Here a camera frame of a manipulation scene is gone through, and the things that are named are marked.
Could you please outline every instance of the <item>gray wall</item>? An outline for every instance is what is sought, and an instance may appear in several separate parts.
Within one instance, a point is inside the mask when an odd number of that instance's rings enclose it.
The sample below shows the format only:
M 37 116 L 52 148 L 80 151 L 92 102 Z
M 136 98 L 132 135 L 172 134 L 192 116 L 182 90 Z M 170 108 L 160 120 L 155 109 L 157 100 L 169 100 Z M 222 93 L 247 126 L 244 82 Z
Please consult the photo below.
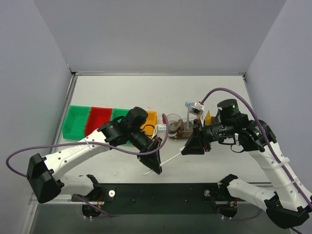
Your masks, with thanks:
M 5 159 L 20 148 L 53 142 L 70 78 L 33 1 L 0 0 L 0 233 L 20 233 L 31 194 Z M 16 156 L 12 165 L 25 173 L 34 153 Z
M 247 87 L 260 118 L 312 191 L 312 1 L 288 0 L 247 71 Z M 312 219 L 304 225 L 310 233 Z
M 34 0 L 72 71 L 246 72 L 285 0 Z

